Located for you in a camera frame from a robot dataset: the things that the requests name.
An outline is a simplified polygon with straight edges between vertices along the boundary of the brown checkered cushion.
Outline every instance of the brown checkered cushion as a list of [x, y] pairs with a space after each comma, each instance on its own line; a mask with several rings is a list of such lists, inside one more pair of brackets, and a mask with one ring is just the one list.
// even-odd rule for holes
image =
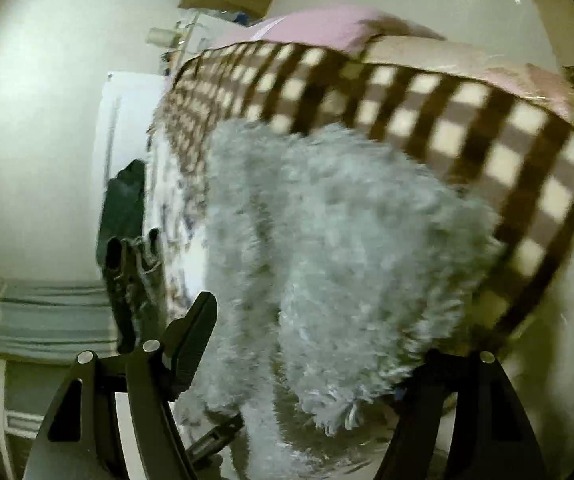
[[256, 41], [188, 62], [160, 111], [189, 184], [189, 216], [205, 214], [209, 133], [232, 117], [301, 134], [340, 121], [482, 197], [504, 244], [480, 291], [497, 335], [526, 319], [572, 246], [574, 127], [477, 80]]

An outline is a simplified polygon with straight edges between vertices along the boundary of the black bag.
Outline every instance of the black bag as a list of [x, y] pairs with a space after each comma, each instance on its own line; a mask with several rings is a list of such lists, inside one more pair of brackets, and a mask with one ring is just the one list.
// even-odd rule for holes
[[142, 160], [131, 161], [107, 184], [96, 242], [96, 263], [101, 268], [105, 265], [110, 238], [133, 240], [142, 235], [144, 187], [145, 163]]

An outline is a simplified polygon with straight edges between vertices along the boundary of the fluffy gray blanket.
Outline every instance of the fluffy gray blanket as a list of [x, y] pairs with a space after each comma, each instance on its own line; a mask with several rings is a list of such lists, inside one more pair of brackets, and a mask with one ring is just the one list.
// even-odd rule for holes
[[210, 142], [219, 319], [191, 392], [243, 413], [258, 476], [310, 474], [320, 461], [288, 441], [277, 399], [327, 435], [358, 426], [457, 327], [497, 252], [490, 213], [339, 125], [277, 136], [232, 120]]

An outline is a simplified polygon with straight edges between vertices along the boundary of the brown and white plaid fabric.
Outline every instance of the brown and white plaid fabric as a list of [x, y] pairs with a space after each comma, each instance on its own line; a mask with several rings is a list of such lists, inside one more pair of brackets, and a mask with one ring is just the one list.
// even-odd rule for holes
[[188, 183], [189, 216], [205, 214], [209, 133], [227, 118], [304, 135], [339, 121], [483, 198], [497, 213], [504, 245], [481, 290], [496, 335], [528, 317], [572, 247], [574, 127], [477, 80], [256, 41], [188, 62], [160, 113]]

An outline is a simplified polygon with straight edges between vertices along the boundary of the curtain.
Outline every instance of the curtain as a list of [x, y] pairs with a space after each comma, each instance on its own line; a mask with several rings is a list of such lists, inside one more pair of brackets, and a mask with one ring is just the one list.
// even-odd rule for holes
[[115, 355], [116, 338], [103, 282], [0, 279], [0, 354], [70, 364], [83, 350]]

